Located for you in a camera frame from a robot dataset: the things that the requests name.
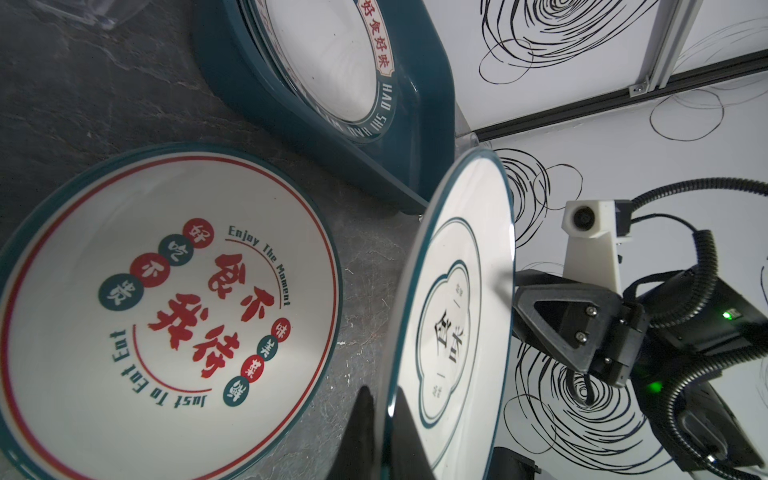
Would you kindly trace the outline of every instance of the red circle with chinese character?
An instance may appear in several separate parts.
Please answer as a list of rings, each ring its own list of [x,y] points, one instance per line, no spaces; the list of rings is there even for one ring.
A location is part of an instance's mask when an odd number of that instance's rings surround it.
[[[184,224],[181,231],[192,242],[195,248],[205,248],[214,241],[214,228],[202,218],[193,218]]]
[[[158,286],[170,275],[170,263],[159,253],[144,253],[131,263],[131,275],[147,288]]]
[[[278,342],[284,342],[290,335],[290,322],[287,318],[279,318],[272,325],[272,335]]]
[[[262,373],[264,373],[264,359],[261,355],[249,356],[240,367],[240,374],[248,379],[248,383],[256,382]]]

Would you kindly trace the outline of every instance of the plate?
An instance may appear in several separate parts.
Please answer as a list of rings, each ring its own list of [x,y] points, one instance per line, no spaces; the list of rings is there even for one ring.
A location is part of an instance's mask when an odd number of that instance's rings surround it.
[[[395,56],[376,0],[241,0],[254,43],[294,94],[345,137],[392,123]]]
[[[235,151],[99,164],[0,256],[0,439],[30,478],[232,478],[299,418],[335,345],[327,227]]]
[[[389,450],[399,387],[435,477],[484,478],[506,378],[514,254],[502,164],[491,151],[469,151],[440,183],[400,280],[378,452]]]

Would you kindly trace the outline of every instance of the clear plastic container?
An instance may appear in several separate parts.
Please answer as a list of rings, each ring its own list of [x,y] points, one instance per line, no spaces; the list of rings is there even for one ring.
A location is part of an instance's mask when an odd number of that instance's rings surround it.
[[[146,7],[150,0],[31,0],[41,10],[62,18],[111,30]]]

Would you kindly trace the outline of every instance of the gray marble table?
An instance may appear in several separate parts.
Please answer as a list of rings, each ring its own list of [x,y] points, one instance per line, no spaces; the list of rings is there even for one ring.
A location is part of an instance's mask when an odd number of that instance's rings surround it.
[[[329,222],[344,301],[326,378],[298,423],[240,478],[325,478],[361,385],[375,387],[389,306],[419,222],[337,180],[214,97],[190,50],[192,2],[153,0],[114,31],[0,0],[0,243],[93,164],[168,141],[204,141],[290,175]],[[0,478],[23,478],[0,455]]]

